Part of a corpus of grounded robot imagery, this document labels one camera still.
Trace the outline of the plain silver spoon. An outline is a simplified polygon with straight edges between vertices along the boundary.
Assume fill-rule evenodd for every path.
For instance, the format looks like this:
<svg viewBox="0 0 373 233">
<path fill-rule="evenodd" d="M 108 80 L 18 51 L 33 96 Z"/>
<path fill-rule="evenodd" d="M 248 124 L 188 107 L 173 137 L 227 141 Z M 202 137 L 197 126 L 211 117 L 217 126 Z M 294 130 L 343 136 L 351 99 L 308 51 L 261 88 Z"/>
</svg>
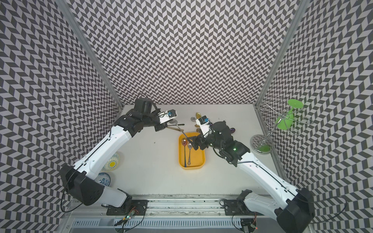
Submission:
<svg viewBox="0 0 373 233">
<path fill-rule="evenodd" d="M 184 136 L 184 138 L 182 138 L 182 141 L 186 141 L 187 144 L 192 143 L 192 141 L 188 139 L 187 135 L 185 134 L 184 130 L 181 128 L 181 126 L 180 126 L 180 124 L 178 123 L 177 120 L 175 120 L 175 119 L 170 120 L 168 122 L 168 125 L 169 126 L 175 126 L 177 128 L 177 130 L 182 133 L 182 135 Z"/>
</svg>

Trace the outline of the yellow plastic storage box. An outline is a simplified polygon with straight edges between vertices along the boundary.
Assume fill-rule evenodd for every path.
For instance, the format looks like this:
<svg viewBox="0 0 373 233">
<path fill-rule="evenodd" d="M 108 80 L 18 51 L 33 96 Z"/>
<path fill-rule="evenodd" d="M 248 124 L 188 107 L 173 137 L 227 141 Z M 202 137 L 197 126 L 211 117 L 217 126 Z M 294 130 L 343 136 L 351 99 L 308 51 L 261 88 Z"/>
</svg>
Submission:
<svg viewBox="0 0 373 233">
<path fill-rule="evenodd" d="M 204 166 L 206 162 L 206 156 L 204 150 L 195 150 L 194 148 L 191 149 L 191 165 L 188 166 L 186 162 L 186 168 L 184 167 L 184 147 L 182 145 L 182 138 L 184 136 L 181 134 L 178 139 L 178 162 L 182 169 L 184 170 L 197 170 Z M 188 161 L 188 145 L 186 146 L 186 161 Z"/>
</svg>

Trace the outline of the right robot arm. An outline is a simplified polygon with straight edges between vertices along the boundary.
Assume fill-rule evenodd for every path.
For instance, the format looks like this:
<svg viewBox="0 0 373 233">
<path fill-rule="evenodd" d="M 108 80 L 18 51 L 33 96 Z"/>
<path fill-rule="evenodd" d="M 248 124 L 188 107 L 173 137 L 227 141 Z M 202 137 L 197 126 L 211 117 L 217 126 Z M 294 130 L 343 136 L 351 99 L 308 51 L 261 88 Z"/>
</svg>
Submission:
<svg viewBox="0 0 373 233">
<path fill-rule="evenodd" d="M 225 121 L 211 123 L 203 116 L 196 119 L 201 133 L 187 138 L 194 149 L 208 147 L 220 158 L 247 173 L 270 195 L 264 197 L 245 190 L 238 202 L 251 212 L 257 212 L 277 221 L 286 233 L 302 233 L 315 217 L 314 196 L 306 188 L 297 188 L 266 167 L 250 149 L 235 140 Z"/>
</svg>

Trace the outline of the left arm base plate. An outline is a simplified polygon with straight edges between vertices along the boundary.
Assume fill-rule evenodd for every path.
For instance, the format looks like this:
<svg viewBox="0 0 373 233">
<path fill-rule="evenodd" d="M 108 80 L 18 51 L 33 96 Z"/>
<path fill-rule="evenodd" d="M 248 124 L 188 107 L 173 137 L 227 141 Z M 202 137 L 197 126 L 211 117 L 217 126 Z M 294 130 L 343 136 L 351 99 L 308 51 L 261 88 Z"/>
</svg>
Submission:
<svg viewBox="0 0 373 233">
<path fill-rule="evenodd" d="M 130 211 L 135 211 L 135 216 L 144 216 L 148 207 L 148 200 L 131 200 L 125 202 L 122 207 L 109 207 L 107 216 L 126 216 Z"/>
</svg>

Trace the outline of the silver ornate spoon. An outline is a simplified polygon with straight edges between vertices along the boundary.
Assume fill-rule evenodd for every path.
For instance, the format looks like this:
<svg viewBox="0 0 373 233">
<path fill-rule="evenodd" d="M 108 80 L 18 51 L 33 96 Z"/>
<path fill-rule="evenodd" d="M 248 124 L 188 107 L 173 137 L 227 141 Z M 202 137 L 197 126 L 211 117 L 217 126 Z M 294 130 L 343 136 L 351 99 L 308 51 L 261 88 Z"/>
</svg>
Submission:
<svg viewBox="0 0 373 233">
<path fill-rule="evenodd" d="M 193 148 L 192 144 L 189 143 L 188 144 L 188 149 L 189 149 L 189 153 L 188 153 L 188 161 L 187 161 L 187 165 L 190 166 L 191 165 L 191 149 Z"/>
</svg>

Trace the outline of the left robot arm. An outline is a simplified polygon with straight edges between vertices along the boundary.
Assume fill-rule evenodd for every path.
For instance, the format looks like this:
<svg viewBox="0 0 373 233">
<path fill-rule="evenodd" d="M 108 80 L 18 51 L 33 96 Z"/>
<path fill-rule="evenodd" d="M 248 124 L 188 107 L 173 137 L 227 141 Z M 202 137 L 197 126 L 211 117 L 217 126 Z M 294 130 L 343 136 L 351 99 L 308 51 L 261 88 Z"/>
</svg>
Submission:
<svg viewBox="0 0 373 233">
<path fill-rule="evenodd" d="M 162 112 L 147 98 L 136 99 L 134 108 L 120 116 L 109 133 L 88 154 L 73 166 L 64 165 L 60 171 L 63 193 L 69 194 L 85 206 L 98 203 L 105 207 L 128 209 L 132 197 L 126 192 L 105 186 L 96 181 L 106 162 L 125 143 L 145 127 L 161 131 L 175 119 L 175 110 Z"/>
</svg>

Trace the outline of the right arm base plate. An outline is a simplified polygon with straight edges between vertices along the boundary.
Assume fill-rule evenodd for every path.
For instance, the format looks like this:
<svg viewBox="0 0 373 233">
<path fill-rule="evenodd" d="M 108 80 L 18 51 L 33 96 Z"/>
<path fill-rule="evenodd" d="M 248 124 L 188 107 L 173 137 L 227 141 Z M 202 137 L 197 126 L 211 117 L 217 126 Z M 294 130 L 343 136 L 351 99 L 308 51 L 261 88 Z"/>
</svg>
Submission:
<svg viewBox="0 0 373 233">
<path fill-rule="evenodd" d="M 254 212 L 249 211 L 244 204 L 239 203 L 237 200 L 222 199 L 219 204 L 226 216 L 255 216 Z"/>
</svg>

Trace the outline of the pink blue handled spoon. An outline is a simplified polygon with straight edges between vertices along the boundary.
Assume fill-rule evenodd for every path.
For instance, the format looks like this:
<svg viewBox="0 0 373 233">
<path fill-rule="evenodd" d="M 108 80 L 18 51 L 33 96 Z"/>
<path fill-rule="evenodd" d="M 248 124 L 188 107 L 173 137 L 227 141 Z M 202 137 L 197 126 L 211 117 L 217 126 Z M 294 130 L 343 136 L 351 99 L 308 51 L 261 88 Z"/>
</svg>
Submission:
<svg viewBox="0 0 373 233">
<path fill-rule="evenodd" d="M 186 140 L 186 138 L 182 139 L 182 145 L 184 147 L 184 167 L 186 168 L 187 166 L 187 162 L 186 162 L 186 146 L 187 146 L 188 142 Z"/>
</svg>

